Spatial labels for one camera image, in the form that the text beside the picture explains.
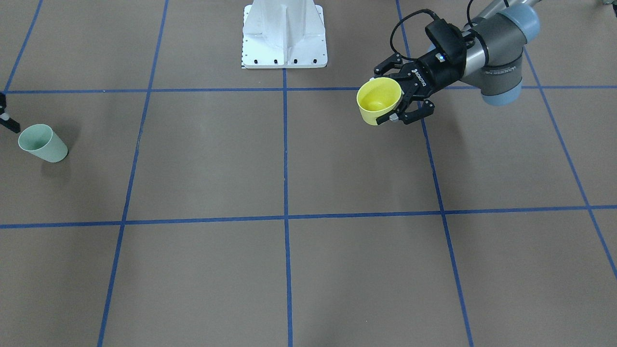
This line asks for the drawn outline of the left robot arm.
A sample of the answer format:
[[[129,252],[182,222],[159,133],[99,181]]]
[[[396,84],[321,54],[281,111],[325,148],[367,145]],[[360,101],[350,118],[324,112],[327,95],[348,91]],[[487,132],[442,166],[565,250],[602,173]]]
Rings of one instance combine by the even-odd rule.
[[[392,55],[378,64],[357,92],[362,119],[377,126],[386,121],[410,124],[434,112],[430,97],[460,81],[480,90],[488,105],[515,101],[522,90],[524,47],[540,33],[535,0],[494,0],[458,28],[430,9],[425,27],[427,53],[411,58],[391,46]]]

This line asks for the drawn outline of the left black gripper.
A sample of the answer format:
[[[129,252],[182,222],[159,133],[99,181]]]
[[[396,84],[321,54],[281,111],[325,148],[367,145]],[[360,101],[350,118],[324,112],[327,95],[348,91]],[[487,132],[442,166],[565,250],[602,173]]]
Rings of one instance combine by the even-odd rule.
[[[373,78],[403,80],[402,94],[392,110],[377,117],[377,125],[386,121],[402,121],[408,125],[434,113],[435,105],[427,99],[434,93],[452,85],[463,77],[467,61],[467,51],[447,55],[438,49],[406,63],[399,53],[393,53],[373,68]],[[418,102],[416,110],[408,107]]]

